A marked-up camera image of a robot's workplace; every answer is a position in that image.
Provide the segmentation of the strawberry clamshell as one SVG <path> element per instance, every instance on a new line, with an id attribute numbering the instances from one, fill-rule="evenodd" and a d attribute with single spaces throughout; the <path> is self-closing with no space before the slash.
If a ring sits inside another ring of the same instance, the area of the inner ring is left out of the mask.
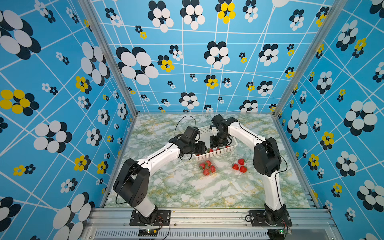
<path id="1" fill-rule="evenodd" d="M 244 159 L 239 159 L 238 160 L 238 164 L 243 166 L 245 164 L 245 160 Z"/>
<path id="2" fill-rule="evenodd" d="M 241 173 L 246 173 L 246 172 L 247 172 L 247 168 L 246 168 L 245 166 L 241 166 L 240 169 L 239 169 L 239 171 L 240 171 Z"/>

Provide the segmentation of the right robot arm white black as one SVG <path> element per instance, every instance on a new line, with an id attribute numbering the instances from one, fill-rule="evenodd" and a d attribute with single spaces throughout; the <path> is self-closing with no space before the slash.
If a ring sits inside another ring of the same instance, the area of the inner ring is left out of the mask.
<path id="1" fill-rule="evenodd" d="M 217 133 L 210 137 L 212 148 L 223 147 L 236 138 L 253 151 L 253 166 L 263 176 L 265 190 L 265 218 L 270 226 L 276 226 L 288 216 L 280 187 L 282 156 L 274 138 L 265 138 L 244 127 L 239 120 L 221 115 L 212 118 Z"/>

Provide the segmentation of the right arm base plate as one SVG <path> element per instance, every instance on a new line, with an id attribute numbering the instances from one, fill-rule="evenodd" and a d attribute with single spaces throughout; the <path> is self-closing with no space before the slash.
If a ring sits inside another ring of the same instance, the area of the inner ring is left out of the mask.
<path id="1" fill-rule="evenodd" d="M 292 219 L 285 210 L 263 211 L 252 210 L 246 215 L 245 220 L 253 227 L 292 227 Z"/>

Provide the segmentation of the aluminium front frame rail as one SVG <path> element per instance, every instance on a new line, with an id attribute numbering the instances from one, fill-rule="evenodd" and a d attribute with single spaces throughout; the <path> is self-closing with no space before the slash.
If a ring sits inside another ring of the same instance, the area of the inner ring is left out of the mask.
<path id="1" fill-rule="evenodd" d="M 82 240 L 270 240 L 268 230 L 292 230 L 285 240 L 341 240 L 342 235 L 326 209 L 289 209 L 292 227 L 253 227 L 245 220 L 250 209 L 171 210 L 169 226 L 130 226 L 131 209 L 96 209 Z M 138 237 L 140 229 L 156 229 L 156 238 Z"/>

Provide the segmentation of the aluminium corner post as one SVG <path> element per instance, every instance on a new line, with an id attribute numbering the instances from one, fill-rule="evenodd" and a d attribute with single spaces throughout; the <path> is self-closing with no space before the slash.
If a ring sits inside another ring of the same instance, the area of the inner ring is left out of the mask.
<path id="1" fill-rule="evenodd" d="M 308 50 L 306 51 L 305 55 L 301 60 L 298 66 L 298 69 L 296 70 L 295 76 L 292 78 L 292 80 L 290 80 L 282 97 L 279 100 L 277 107 L 273 113 L 275 119 L 277 119 L 279 114 L 283 111 L 283 107 L 289 100 L 289 97 L 294 87 L 299 83 L 301 77 L 303 76 L 308 66 L 310 65 L 311 61 L 313 60 L 317 49 L 329 34 L 331 28 L 335 24 L 337 18 L 339 17 L 342 9 L 344 8 L 347 2 L 348 2 L 347 0 L 334 1 L 334 4 L 331 6 L 328 18 L 325 20 L 325 22 L 323 23 L 323 25 L 320 27 L 317 34 L 315 35 L 312 43 L 310 44 Z"/>
<path id="2" fill-rule="evenodd" d="M 112 72 L 112 74 L 115 77 L 115 80 L 117 82 L 117 85 L 124 96 L 125 100 L 127 101 L 127 105 L 133 115 L 133 119 L 135 119 L 138 115 L 138 111 L 134 105 L 134 102 L 132 98 L 130 97 L 130 94 L 128 92 L 128 87 L 123 79 L 123 76 L 118 68 L 118 64 L 114 60 L 114 55 L 112 53 L 112 50 L 110 49 L 107 39 L 103 33 L 102 26 L 99 23 L 97 19 L 96 12 L 93 10 L 91 1 L 86 0 L 79 0 L 79 4 L 87 18 L 87 20 L 90 22 L 91 27 L 93 27 L 93 33 L 95 35 L 95 38 L 97 42 L 99 43 L 99 46 L 106 58 L 106 61 L 109 65 L 109 68 Z"/>

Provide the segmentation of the green circuit board left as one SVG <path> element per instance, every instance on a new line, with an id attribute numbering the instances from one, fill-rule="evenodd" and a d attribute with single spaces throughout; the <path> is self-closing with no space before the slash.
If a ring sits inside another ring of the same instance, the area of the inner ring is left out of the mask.
<path id="1" fill-rule="evenodd" d="M 140 229 L 138 237 L 156 238 L 158 236 L 158 230 L 156 229 Z"/>

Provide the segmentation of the left aluminium corner post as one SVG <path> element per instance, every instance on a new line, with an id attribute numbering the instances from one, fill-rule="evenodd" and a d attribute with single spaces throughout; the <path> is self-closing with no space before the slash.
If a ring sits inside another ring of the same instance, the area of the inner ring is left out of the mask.
<path id="1" fill-rule="evenodd" d="M 110 49 L 107 39 L 103 33 L 102 26 L 99 23 L 97 19 L 96 12 L 93 10 L 91 1 L 86 0 L 79 0 L 79 4 L 87 18 L 87 20 L 90 22 L 91 27 L 93 27 L 93 33 L 95 35 L 95 38 L 97 42 L 99 43 L 99 46 L 106 58 L 106 61 L 109 65 L 109 68 L 112 72 L 112 74 L 115 77 L 115 80 L 117 82 L 117 85 L 124 96 L 125 100 L 127 101 L 127 105 L 133 115 L 133 119 L 135 119 L 138 115 L 138 111 L 134 105 L 134 102 L 132 98 L 130 97 L 130 94 L 128 92 L 128 87 L 123 79 L 123 76 L 118 68 L 118 64 L 114 60 L 114 55 L 112 53 L 112 50 Z"/>

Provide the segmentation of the right aluminium corner post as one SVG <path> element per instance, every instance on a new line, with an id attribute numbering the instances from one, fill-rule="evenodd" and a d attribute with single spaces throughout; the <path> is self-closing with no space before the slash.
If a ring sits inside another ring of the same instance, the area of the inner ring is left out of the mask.
<path id="1" fill-rule="evenodd" d="M 282 97 L 279 100 L 277 107 L 273 113 L 275 119 L 277 119 L 279 114 L 283 111 L 283 107 L 289 100 L 289 97 L 294 87 L 299 83 L 301 77 L 303 76 L 308 66 L 310 65 L 311 61 L 313 60 L 317 49 L 329 34 L 331 28 L 335 24 L 337 18 L 339 17 L 342 9 L 344 8 L 347 2 L 348 2 L 347 0 L 334 1 L 334 4 L 331 6 L 328 18 L 325 20 L 325 22 L 323 23 L 323 25 L 320 27 L 317 34 L 315 35 L 312 43 L 310 44 L 308 50 L 306 51 L 305 55 L 301 60 L 298 66 L 298 69 L 296 70 L 295 76 L 292 78 L 292 80 L 290 80 Z"/>

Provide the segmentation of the white perforated plastic basket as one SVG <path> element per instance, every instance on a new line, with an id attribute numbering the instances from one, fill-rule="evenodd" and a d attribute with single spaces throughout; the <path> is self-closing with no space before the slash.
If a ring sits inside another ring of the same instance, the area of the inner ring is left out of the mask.
<path id="1" fill-rule="evenodd" d="M 233 152 L 238 142 L 233 137 L 226 140 L 219 139 L 218 129 L 213 125 L 198 128 L 200 131 L 200 141 L 205 143 L 205 152 L 203 154 L 193 154 L 197 161 L 206 160 L 215 156 L 221 156 Z"/>

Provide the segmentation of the circuit board right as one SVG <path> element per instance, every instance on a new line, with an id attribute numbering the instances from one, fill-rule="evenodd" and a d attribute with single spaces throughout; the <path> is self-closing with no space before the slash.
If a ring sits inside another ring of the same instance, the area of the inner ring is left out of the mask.
<path id="1" fill-rule="evenodd" d="M 270 240 L 285 240 L 287 236 L 292 234 L 292 230 L 269 229 L 268 234 L 269 234 Z"/>

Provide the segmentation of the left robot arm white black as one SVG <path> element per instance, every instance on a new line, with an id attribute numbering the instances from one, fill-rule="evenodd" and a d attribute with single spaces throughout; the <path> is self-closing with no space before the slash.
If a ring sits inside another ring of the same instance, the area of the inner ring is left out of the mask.
<path id="1" fill-rule="evenodd" d="M 133 207 L 140 222 L 152 225 L 158 218 L 158 207 L 147 197 L 150 177 L 160 168 L 183 155 L 204 154 L 203 141 L 189 140 L 182 135 L 172 138 L 161 149 L 139 160 L 127 159 L 113 185 L 113 190 Z"/>

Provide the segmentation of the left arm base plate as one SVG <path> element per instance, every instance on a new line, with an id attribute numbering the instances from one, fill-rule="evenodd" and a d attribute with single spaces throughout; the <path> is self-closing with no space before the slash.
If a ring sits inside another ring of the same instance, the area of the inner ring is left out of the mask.
<path id="1" fill-rule="evenodd" d="M 144 217 L 139 211 L 131 211 L 130 226 L 144 227 L 144 226 L 169 226 L 171 220 L 170 210 L 158 210 L 150 214 L 148 217 Z"/>

